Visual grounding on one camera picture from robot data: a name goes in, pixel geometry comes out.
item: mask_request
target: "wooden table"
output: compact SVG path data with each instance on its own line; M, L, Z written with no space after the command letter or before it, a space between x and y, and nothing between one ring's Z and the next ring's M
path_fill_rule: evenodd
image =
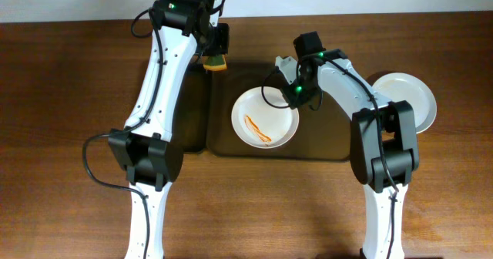
M438 118L418 135L421 164L404 205L408 257L493 257L493 12L229 18L230 61L294 56L317 30L358 72L427 83ZM0 257L122 258L130 195L95 185L82 141L122 127L150 39L130 21L0 25ZM107 144L102 180L126 185ZM349 163L186 156L171 188L168 258L342 258L364 240L361 185Z

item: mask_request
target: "sponge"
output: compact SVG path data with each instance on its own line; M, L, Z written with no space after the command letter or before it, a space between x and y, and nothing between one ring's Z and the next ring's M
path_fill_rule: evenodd
M215 55L208 57L203 63L203 68L210 71L226 70L226 56Z

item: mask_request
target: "brown table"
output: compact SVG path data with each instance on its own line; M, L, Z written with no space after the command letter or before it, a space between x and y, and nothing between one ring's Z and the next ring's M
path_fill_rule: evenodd
M408 257L493 257L493 12L230 18L229 60L294 56L317 30L362 76L427 83L438 118L418 135L404 206ZM0 257L122 258L130 195L95 185L82 141L121 127L150 39L130 21L0 25ZM97 176L125 185L107 144ZM166 258L336 258L364 240L364 194L349 163L188 155L166 206Z

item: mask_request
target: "plate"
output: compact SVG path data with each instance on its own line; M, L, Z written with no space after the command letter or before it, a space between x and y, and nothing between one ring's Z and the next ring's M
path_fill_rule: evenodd
M295 134L300 122L298 109L276 109L262 97L260 87L250 89L238 98L231 111L233 129L241 140L253 147L268 149L282 146ZM264 87L267 100L275 106L286 106L280 90Z
M437 102L430 88L420 79L405 73L380 77L373 88L394 102L408 101L414 110L416 133L424 132L437 116Z

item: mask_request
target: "orange food item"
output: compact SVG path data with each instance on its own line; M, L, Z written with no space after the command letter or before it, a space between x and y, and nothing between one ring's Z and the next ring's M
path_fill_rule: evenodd
M272 142L272 139L269 138L268 136L264 135L262 132L260 132L260 129L257 125L255 125L255 123L252 121L252 119L245 115L245 124L246 124L246 127L248 127L248 129L250 129L250 131L252 131L254 134L256 134L260 140L262 140L263 142L265 143L271 143Z

